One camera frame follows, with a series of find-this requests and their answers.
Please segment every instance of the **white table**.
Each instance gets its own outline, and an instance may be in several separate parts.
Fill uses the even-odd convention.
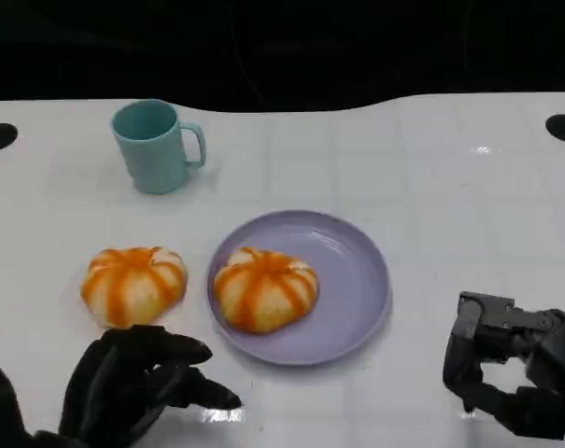
[[[90,257],[166,245],[191,279],[160,323],[205,341],[215,354],[205,374],[247,406],[233,418],[166,413],[139,446],[565,447],[515,438],[487,415],[463,418],[441,379],[461,290],[565,310],[565,143],[544,129],[565,112],[565,93],[418,96],[309,114],[180,107],[205,130],[207,166],[162,197],[132,188],[111,136],[109,120],[127,103],[0,103],[0,122],[20,131],[0,151],[0,366],[30,430],[57,427],[67,380],[101,335],[78,295]],[[215,332],[205,298],[218,243],[286,208],[353,222],[391,270],[385,329],[315,369],[236,352]],[[512,389],[524,374],[513,361],[487,368],[487,378]]]

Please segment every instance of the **plate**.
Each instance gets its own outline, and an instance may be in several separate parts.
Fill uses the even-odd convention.
[[[265,335],[231,327],[219,308],[214,279],[238,248],[253,246],[300,257],[318,274],[314,309]],[[223,335],[236,347],[281,365],[315,365],[362,345],[384,322],[390,305],[388,266],[374,242],[342,219],[283,211],[249,221],[219,246],[209,265],[207,296]]]

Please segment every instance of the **mug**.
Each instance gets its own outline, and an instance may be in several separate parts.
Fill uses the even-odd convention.
[[[199,141],[199,161],[187,161],[181,129]],[[134,186],[144,193],[164,194],[183,186],[189,169],[205,165],[205,137],[201,128],[178,119],[176,110],[160,100],[142,100],[119,110],[112,132]]]

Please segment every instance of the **pumpkin-shaped bun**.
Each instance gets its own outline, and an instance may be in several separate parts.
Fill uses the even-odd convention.
[[[307,263],[252,247],[228,258],[214,287],[226,320],[252,333],[295,322],[313,309],[318,297],[318,277]]]
[[[106,249],[92,259],[81,296],[106,327],[148,324],[184,294],[187,273],[175,252],[161,247]]]

